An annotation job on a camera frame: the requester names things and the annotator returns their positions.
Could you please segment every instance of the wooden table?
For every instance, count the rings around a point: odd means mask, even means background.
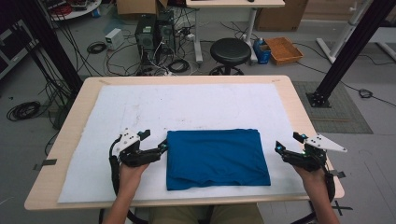
[[[254,20],[256,19],[256,12],[258,7],[283,7],[285,6],[285,2],[283,0],[255,0],[254,2],[249,2],[248,0],[216,0],[216,1],[193,1],[187,0],[186,4],[188,7],[200,9],[200,8],[227,8],[226,11],[222,12],[222,17],[227,18],[227,15],[232,15],[231,21],[237,21],[238,12],[235,14],[230,11],[231,8],[251,8],[250,14],[245,21],[248,21],[247,33],[245,35],[245,42],[251,48],[251,57],[250,61],[252,63],[257,62],[256,54],[254,53],[253,48],[251,47],[251,33],[253,31]],[[202,51],[201,51],[201,42],[200,42],[200,32],[199,32],[199,22],[201,21],[200,10],[195,11],[195,38],[194,38],[194,49],[195,49],[195,61],[198,63],[203,62]]]
[[[50,210],[70,208],[103,208],[111,203],[58,203],[58,198],[64,185],[66,172],[78,145],[81,133],[89,115],[95,105],[98,93],[105,85],[183,85],[183,84],[222,84],[222,83],[273,83],[276,86],[283,106],[288,114],[291,128],[295,132],[308,136],[316,132],[307,116],[304,107],[286,76],[229,76],[229,77],[90,77],[85,80],[81,91],[56,139],[47,160],[57,160],[55,165],[43,166],[32,190],[26,199],[25,208],[28,210]],[[335,198],[344,196],[344,190],[335,178]],[[253,203],[271,201],[306,200],[307,196],[265,196],[224,199],[222,202],[209,202],[207,199],[196,199],[191,204],[208,203]],[[177,200],[162,202],[132,203],[132,206],[177,204]]]

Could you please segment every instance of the person's left hand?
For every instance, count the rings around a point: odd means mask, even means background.
[[[141,176],[148,166],[148,164],[139,167],[129,167],[124,164],[120,166],[119,196],[127,199],[134,197],[139,187]]]

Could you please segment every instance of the black metal frame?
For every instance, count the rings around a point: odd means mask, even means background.
[[[355,31],[337,56],[326,77],[323,78],[315,92],[307,93],[313,107],[325,107],[332,91],[356,60],[363,48],[375,34],[380,23],[396,5],[396,0],[374,0],[361,18]]]
[[[13,14],[22,18],[29,28],[32,36],[36,38],[43,49],[49,55],[51,61],[64,79],[67,87],[71,91],[70,99],[76,99],[82,87],[82,80],[70,62],[58,37],[52,31],[46,20],[38,0],[14,0],[7,4],[14,4]]]

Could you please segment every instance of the cardboard box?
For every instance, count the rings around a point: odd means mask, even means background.
[[[257,31],[297,31],[308,0],[284,0],[284,7],[263,8],[255,21]]]
[[[120,15],[157,14],[167,7],[168,0],[117,0],[117,11]]]

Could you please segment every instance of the black stool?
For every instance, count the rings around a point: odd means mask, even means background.
[[[210,76],[230,75],[232,69],[236,71],[235,75],[244,75],[236,66],[248,61],[251,50],[243,40],[222,38],[212,45],[210,54],[218,63],[223,64],[212,69],[209,72]]]

